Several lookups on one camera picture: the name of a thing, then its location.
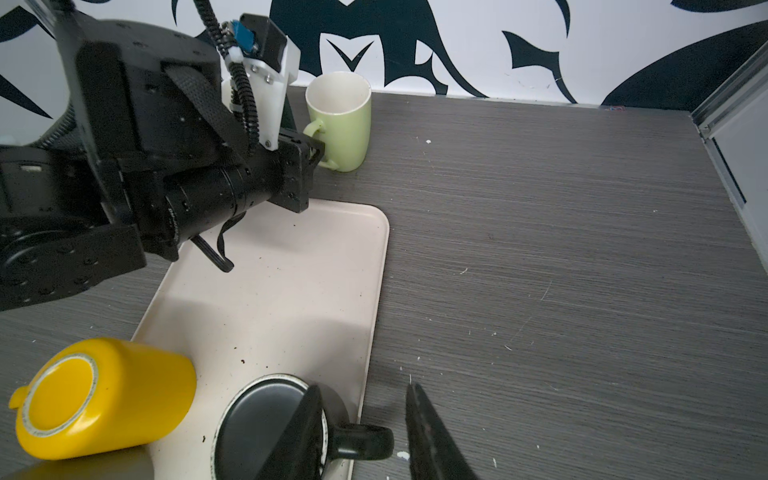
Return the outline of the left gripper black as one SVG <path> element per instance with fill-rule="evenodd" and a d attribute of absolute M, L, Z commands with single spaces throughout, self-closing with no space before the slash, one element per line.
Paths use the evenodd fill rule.
<path fill-rule="evenodd" d="M 275 152 L 261 150 L 242 162 L 229 157 L 168 177 L 165 198 L 174 239 L 184 242 L 263 202 L 303 212 L 324 154 L 323 142 L 282 129 Z"/>

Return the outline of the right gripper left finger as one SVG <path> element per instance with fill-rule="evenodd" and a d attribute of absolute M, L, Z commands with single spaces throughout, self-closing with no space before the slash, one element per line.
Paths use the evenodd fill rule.
<path fill-rule="evenodd" d="M 303 395 L 256 479 L 321 479 L 322 396 L 312 385 Z"/>

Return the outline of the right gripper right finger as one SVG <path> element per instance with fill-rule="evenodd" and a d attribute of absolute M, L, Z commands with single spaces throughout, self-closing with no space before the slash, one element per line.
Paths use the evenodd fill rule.
<path fill-rule="evenodd" d="M 418 383 L 407 387 L 405 419 L 412 479 L 478 479 Z"/>

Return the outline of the black mug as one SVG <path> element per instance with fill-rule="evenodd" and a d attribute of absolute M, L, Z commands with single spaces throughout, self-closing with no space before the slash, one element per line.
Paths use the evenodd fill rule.
<path fill-rule="evenodd" d="M 322 383 L 273 374 L 244 387 L 219 422 L 210 460 L 214 479 L 256 479 L 303 395 L 312 385 L 322 396 L 321 479 L 334 476 L 352 461 L 378 461 L 394 450 L 391 429 L 355 423 L 342 398 Z"/>

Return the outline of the light green mug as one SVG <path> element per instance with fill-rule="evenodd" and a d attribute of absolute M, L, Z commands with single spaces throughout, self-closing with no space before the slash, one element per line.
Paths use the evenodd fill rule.
<path fill-rule="evenodd" d="M 320 165 L 352 172 L 364 162 L 372 124 L 372 88 L 361 75 L 349 71 L 322 74 L 305 91 L 310 123 L 303 134 L 324 143 Z"/>

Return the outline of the yellow mug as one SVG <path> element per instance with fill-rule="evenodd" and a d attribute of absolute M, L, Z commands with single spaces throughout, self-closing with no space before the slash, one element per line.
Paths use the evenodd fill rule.
<path fill-rule="evenodd" d="M 22 449 L 66 460 L 157 441 L 188 413 L 196 372 L 185 356 L 114 338 L 77 342 L 9 400 Z"/>

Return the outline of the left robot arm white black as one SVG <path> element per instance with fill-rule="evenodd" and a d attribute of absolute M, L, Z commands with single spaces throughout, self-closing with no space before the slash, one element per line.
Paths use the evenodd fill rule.
<path fill-rule="evenodd" d="M 228 272 L 205 231 L 263 202 L 307 209 L 325 146 L 296 129 L 286 98 L 298 48 L 266 16 L 222 23 L 195 7 L 199 37 L 71 1 L 2 16 L 3 41 L 36 26 L 55 40 L 69 91 L 38 139 L 1 149 L 3 310 L 77 295 L 151 254 L 176 261 L 187 241 Z"/>

